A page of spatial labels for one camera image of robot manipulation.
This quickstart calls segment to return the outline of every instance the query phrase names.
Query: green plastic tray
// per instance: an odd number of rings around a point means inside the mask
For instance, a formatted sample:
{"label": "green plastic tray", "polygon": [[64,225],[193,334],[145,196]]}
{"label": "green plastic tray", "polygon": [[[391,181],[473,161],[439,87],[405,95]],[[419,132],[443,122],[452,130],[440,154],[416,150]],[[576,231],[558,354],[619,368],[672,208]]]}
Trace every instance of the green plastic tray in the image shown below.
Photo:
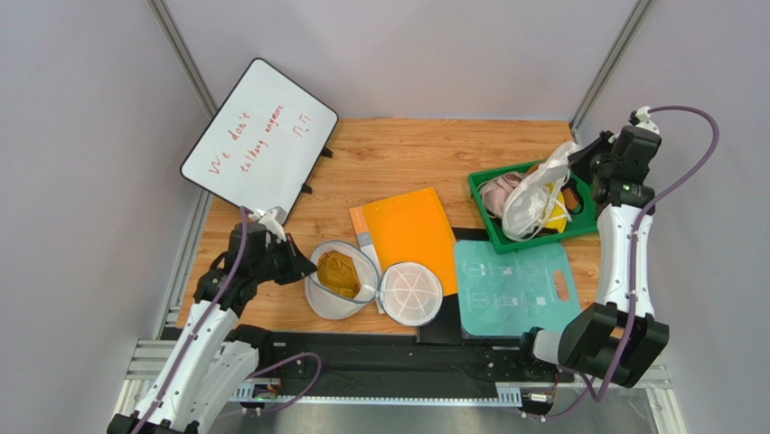
{"label": "green plastic tray", "polygon": [[535,237],[532,240],[521,242],[509,240],[505,234],[502,233],[500,223],[494,221],[484,208],[484,203],[482,203],[482,198],[479,194],[479,185],[496,176],[507,174],[508,172],[526,173],[530,167],[539,162],[540,161],[530,161],[529,163],[524,163],[522,165],[509,165],[508,167],[485,170],[483,172],[476,172],[468,175],[468,183],[471,185],[471,195],[474,197],[474,202],[476,202],[476,207],[479,209],[482,220],[484,220],[484,226],[489,234],[489,239],[492,242],[495,253],[510,253],[516,250],[538,247],[543,244],[558,242],[567,238],[579,237],[580,235],[596,232],[596,218],[594,217],[596,214],[596,204],[591,200],[591,189],[586,183],[572,175],[572,179],[577,183],[577,193],[580,194],[580,197],[583,199],[583,209],[578,214],[572,214],[572,222],[567,223],[567,228],[562,233],[543,235]]}

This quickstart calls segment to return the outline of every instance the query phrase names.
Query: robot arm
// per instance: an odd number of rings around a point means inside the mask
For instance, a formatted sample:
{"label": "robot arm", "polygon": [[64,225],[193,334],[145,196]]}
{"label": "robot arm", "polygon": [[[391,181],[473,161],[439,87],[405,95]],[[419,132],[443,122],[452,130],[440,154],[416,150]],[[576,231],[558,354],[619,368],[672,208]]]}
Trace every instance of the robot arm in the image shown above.
{"label": "robot arm", "polygon": [[[639,212],[655,196],[643,185],[649,162],[661,143],[648,108],[632,113],[631,127],[619,135],[603,132],[599,139],[570,157],[570,169],[592,184],[601,239],[599,291],[596,302],[567,325],[562,333],[533,329],[522,337],[532,342],[539,360],[604,378],[619,338],[613,331],[624,327],[629,313],[629,259],[632,227]],[[635,324],[620,364],[611,379],[633,387],[668,344],[669,327],[654,320],[647,285],[647,240],[653,224],[645,215],[637,233]]]}
{"label": "robot arm", "polygon": [[[242,223],[232,230],[228,250],[198,281],[182,337],[160,375],[131,416],[115,415],[108,434],[133,433],[148,412],[150,416],[140,433],[205,434],[243,379],[273,362],[269,331],[250,325],[235,330],[232,327],[246,304],[257,295],[258,284],[275,280],[284,285],[315,272],[315,265],[302,255],[291,235],[285,234],[277,222],[280,212],[260,212],[258,222],[248,223],[238,267],[235,258],[241,244]],[[227,292],[204,317],[225,278],[233,273]],[[196,328],[197,335],[188,339]],[[183,359],[174,369],[174,362],[182,353]],[[172,380],[168,389],[162,401],[158,401],[158,389],[169,377]]]}

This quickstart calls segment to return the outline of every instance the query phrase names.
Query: wooden tabletop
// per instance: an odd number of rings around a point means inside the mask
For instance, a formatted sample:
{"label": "wooden tabletop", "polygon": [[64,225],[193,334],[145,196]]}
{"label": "wooden tabletop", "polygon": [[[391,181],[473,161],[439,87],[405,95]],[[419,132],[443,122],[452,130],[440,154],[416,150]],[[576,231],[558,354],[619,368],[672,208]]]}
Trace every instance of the wooden tabletop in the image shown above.
{"label": "wooden tabletop", "polygon": [[[319,160],[308,182],[313,193],[302,194],[285,229],[307,257],[328,240],[356,245],[348,213],[352,207],[429,186],[436,189],[452,226],[483,228],[468,190],[468,174],[546,158],[570,139],[563,121],[343,119],[328,144],[334,157]],[[237,208],[214,199],[178,326],[188,315],[198,278],[227,249],[230,231],[238,222]],[[585,308],[596,296],[599,238],[590,235],[562,244]],[[343,320],[325,320],[307,305],[302,281],[283,287],[260,285],[240,323],[274,331],[415,333],[414,328],[378,315],[373,303]]]}

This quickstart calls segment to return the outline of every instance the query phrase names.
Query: pink cloth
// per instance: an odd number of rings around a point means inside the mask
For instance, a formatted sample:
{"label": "pink cloth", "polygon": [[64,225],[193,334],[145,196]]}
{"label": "pink cloth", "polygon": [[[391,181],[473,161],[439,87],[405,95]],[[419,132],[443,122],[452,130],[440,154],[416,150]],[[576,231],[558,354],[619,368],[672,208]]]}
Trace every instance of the pink cloth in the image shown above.
{"label": "pink cloth", "polygon": [[513,193],[513,189],[519,186],[524,176],[526,175],[518,172],[509,172],[485,184],[479,193],[482,196],[482,203],[484,203],[486,211],[497,218],[502,218],[505,201]]}

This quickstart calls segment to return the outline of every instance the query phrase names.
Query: orange cutting board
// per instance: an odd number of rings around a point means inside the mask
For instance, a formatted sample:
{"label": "orange cutting board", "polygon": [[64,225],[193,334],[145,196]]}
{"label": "orange cutting board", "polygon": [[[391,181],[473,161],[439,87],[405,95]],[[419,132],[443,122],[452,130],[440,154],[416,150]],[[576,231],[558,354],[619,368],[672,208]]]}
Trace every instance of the orange cutting board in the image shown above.
{"label": "orange cutting board", "polygon": [[352,208],[350,214],[360,247],[366,251],[362,240],[371,239],[382,270],[416,262],[436,274],[444,296],[457,293],[455,235],[432,187]]}

